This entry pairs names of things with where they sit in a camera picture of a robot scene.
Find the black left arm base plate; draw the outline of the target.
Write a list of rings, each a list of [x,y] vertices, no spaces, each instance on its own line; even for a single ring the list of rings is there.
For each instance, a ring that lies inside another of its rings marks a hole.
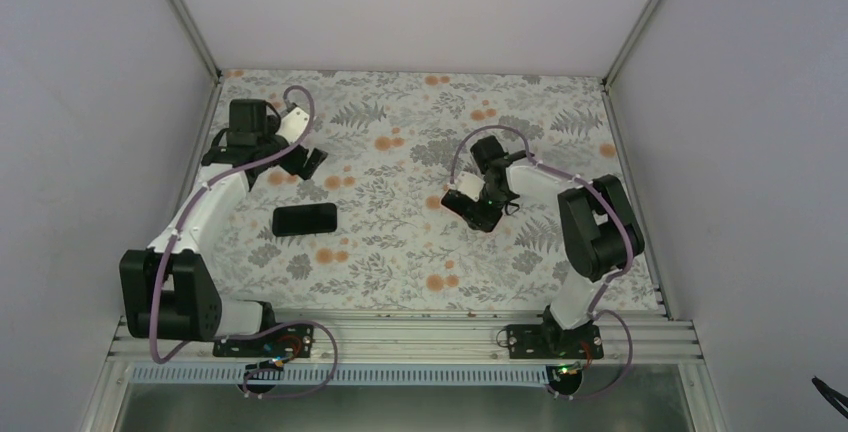
[[[309,358],[314,330],[312,325],[297,323],[260,338],[218,341],[212,354],[224,358]]]

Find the black phone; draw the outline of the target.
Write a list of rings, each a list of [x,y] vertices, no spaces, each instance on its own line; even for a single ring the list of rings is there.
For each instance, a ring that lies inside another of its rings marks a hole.
[[[290,237],[335,232],[338,209],[334,203],[313,203],[278,207],[272,214],[271,232]]]

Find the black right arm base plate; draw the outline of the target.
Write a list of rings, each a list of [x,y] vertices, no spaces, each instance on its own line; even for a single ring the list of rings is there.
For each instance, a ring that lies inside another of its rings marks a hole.
[[[510,324],[503,332],[511,359],[594,360],[605,355],[600,328],[592,321],[569,330],[556,323]]]

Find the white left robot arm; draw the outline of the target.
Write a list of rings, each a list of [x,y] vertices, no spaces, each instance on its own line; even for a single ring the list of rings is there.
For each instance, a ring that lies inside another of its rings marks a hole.
[[[234,99],[229,122],[201,158],[192,190],[168,226],[120,260],[125,318],[135,338],[211,342],[238,336],[255,357],[270,354],[278,329],[257,300],[226,299],[212,278],[211,254],[234,209],[268,169],[308,179],[325,152],[303,146],[314,108]]]

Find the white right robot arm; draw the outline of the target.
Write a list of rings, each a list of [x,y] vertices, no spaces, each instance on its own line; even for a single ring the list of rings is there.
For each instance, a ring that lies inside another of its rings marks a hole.
[[[567,262],[572,270],[542,313],[536,336],[544,351],[565,359],[610,283],[626,274],[644,251],[645,240],[622,182],[613,175],[588,181],[544,164],[528,149],[507,152],[494,136],[475,142],[475,174],[453,172],[443,207],[473,230],[489,233],[518,200],[528,197],[558,213]]]

